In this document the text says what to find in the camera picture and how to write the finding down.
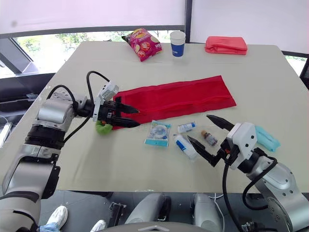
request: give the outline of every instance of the red cloth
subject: red cloth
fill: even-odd
[[[140,111],[137,114],[121,113],[121,116],[141,124],[236,105],[221,76],[140,87],[119,92],[114,100],[117,97],[121,97],[121,103]]]
[[[242,37],[210,36],[206,40],[205,51],[209,53],[245,55],[247,50]]]

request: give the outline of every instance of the robotic arm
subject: robotic arm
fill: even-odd
[[[196,139],[188,138],[195,150],[213,167],[220,159],[225,161],[223,188],[229,211],[231,208],[228,207],[225,186],[228,167],[241,170],[252,181],[244,190],[243,202],[252,210],[268,208],[277,223],[278,231],[295,232],[309,226],[309,202],[297,188],[293,173],[285,165],[277,163],[275,158],[268,157],[261,149],[253,148],[257,142],[254,124],[245,122],[233,125],[217,116],[207,117],[221,129],[229,131],[217,155],[208,153]],[[246,193],[253,185],[263,194],[268,205],[253,207],[246,203]],[[233,217],[233,212],[230,215],[239,231],[243,231]]]
[[[68,92],[54,91],[58,87]],[[100,91],[94,105],[86,96],[72,97],[65,86],[52,90],[4,178],[4,196],[0,198],[0,232],[37,230],[41,199],[53,195],[59,179],[60,167],[56,166],[56,162],[61,148],[77,131],[64,138],[75,117],[86,117],[83,125],[90,117],[113,126],[132,128],[139,125],[120,116],[121,112],[138,113],[137,109],[110,101],[118,89],[109,82]]]

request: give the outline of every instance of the green object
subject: green object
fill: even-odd
[[[112,131],[112,125],[110,124],[102,125],[100,121],[97,121],[96,130],[99,134],[105,135]]]

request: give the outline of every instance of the blue and white cup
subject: blue and white cup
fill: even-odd
[[[172,46],[173,56],[181,57],[183,55],[185,33],[182,31],[173,31],[170,34],[170,43]]]

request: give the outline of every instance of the person's foot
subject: person's foot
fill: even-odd
[[[100,220],[92,227],[90,232],[101,231],[105,228],[106,228],[106,222],[104,220]]]
[[[47,224],[55,223],[60,230],[68,219],[68,209],[61,205],[49,217]]]

